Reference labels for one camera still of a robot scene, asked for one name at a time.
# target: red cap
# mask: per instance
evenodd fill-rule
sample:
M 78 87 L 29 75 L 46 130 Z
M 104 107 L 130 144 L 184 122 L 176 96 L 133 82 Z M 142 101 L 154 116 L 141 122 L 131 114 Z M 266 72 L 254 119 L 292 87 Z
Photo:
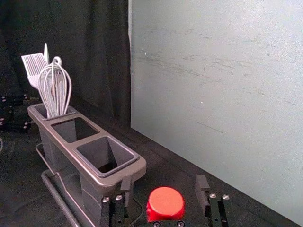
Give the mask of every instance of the red cap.
M 184 215 L 182 195 L 173 188 L 161 187 L 153 190 L 148 198 L 147 221 L 181 220 Z

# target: light gray wall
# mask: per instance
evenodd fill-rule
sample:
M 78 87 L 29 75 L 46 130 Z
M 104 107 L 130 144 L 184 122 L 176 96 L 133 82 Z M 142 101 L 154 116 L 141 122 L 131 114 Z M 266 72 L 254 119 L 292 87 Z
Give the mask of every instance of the light gray wall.
M 302 1 L 132 7 L 132 127 L 303 225 Z

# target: dark fabric backdrop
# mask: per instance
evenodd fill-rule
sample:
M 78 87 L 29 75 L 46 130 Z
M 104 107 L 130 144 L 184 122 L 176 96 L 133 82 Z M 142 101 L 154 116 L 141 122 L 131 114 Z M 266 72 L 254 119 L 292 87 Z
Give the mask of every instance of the dark fabric backdrop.
M 128 1 L 1 0 L 0 29 L 1 94 L 38 96 L 20 56 L 47 42 L 71 76 L 72 96 L 130 124 Z

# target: utensil holder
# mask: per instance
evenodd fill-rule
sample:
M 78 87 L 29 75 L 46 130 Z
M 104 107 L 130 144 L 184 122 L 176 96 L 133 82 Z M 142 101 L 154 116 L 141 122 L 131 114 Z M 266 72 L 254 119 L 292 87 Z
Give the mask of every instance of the utensil holder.
M 67 114 L 46 119 L 43 104 L 32 105 L 28 114 L 37 123 L 51 172 L 59 179 L 59 193 L 83 226 L 100 226 L 102 198 L 123 194 L 123 179 L 133 183 L 146 172 L 143 157 L 69 107 Z

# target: whisk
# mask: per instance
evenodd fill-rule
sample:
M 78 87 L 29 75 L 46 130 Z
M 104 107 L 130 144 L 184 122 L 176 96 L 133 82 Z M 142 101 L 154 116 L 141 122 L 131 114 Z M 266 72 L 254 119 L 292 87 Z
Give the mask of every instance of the whisk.
M 39 74 L 38 90 L 47 118 L 66 114 L 71 99 L 71 77 L 61 65 L 61 58 L 54 57 Z

